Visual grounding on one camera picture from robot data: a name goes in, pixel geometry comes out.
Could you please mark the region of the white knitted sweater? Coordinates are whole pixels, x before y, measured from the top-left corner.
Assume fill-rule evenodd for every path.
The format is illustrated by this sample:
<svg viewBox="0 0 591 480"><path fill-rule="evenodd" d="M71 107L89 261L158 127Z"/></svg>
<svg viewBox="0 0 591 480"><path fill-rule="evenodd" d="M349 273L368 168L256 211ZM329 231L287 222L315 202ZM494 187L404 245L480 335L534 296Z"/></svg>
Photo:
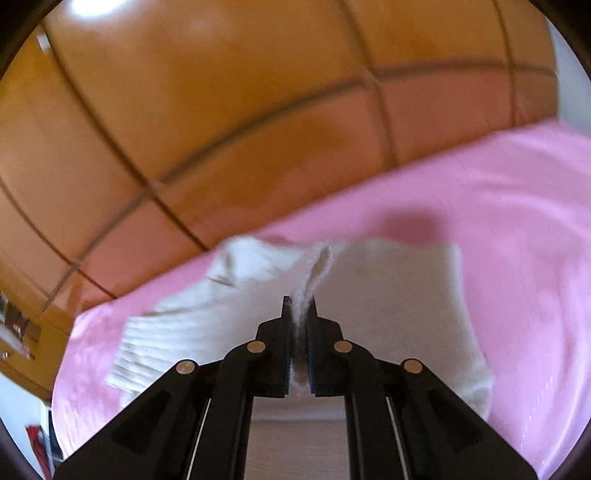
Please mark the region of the white knitted sweater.
<svg viewBox="0 0 591 480"><path fill-rule="evenodd" d="M455 245L230 239L196 283L126 321L107 383L129 402L180 360L221 360L252 339L260 323L279 316L284 298L293 302L290 395L261 402L260 420L342 417L337 401L315 400L308 390L308 307L338 322L346 338L377 358L421 360L480 416L489 416L494 376L469 318Z"/></svg>

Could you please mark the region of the pink bed cover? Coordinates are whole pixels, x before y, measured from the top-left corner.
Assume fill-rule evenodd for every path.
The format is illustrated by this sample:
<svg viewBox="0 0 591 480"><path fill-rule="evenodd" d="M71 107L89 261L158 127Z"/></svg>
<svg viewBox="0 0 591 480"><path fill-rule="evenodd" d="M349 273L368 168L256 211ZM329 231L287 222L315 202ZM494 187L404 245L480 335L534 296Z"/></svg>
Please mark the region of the pink bed cover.
<svg viewBox="0 0 591 480"><path fill-rule="evenodd" d="M582 435L590 419L587 136L558 121L494 134L238 237L457 246L469 318L494 376L484 418L542 479ZM130 402L106 380L126 321L196 283L228 240L77 317L52 400L65 454Z"/></svg>

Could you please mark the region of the wooden wardrobe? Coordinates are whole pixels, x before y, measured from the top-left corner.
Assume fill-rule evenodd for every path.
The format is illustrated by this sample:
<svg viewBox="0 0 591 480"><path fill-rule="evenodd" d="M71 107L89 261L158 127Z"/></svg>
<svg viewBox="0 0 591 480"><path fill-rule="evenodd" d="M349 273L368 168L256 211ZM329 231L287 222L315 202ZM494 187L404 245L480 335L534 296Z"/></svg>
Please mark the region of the wooden wardrobe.
<svg viewBox="0 0 591 480"><path fill-rule="evenodd" d="M557 112L527 1L43 1L1 28L2 373L74 318L298 208Z"/></svg>

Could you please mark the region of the wooden shelf with items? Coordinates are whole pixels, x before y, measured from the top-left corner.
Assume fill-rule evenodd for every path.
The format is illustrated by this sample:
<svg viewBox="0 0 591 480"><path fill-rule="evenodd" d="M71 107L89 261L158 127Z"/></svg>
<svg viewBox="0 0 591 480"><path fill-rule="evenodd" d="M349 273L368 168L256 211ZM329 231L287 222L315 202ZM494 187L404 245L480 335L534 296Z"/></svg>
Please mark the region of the wooden shelf with items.
<svg viewBox="0 0 591 480"><path fill-rule="evenodd" d="M41 327L25 316L8 297L1 293L1 358L13 355L34 360L36 358Z"/></svg>

